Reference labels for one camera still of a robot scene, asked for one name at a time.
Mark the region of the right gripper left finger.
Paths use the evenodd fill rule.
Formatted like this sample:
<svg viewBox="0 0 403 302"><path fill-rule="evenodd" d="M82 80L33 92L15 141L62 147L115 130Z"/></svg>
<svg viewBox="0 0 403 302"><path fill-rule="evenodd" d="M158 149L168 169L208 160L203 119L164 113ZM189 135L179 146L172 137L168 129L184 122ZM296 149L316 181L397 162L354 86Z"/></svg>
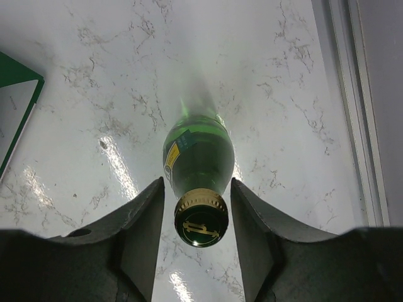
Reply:
<svg viewBox="0 0 403 302"><path fill-rule="evenodd" d="M2 301L150 301L164 181L61 237L1 231Z"/></svg>

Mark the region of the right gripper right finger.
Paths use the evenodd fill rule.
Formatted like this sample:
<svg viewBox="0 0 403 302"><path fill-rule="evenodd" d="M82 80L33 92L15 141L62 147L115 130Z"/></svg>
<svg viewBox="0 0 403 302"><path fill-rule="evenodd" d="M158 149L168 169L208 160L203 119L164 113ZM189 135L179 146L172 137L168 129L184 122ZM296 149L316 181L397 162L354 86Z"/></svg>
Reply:
<svg viewBox="0 0 403 302"><path fill-rule="evenodd" d="M306 225L231 182L247 301L401 301L402 229L341 235Z"/></svg>

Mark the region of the green glass bottle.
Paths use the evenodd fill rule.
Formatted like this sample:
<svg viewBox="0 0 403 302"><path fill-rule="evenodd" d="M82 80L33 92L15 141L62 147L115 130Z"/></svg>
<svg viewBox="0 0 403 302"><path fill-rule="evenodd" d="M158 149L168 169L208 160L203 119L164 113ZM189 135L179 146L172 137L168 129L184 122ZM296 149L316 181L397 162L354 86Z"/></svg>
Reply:
<svg viewBox="0 0 403 302"><path fill-rule="evenodd" d="M178 200L174 227L184 243L206 248L229 225L223 194L234 171L234 147L200 74L178 76L173 90L179 118L165 139L162 167Z"/></svg>

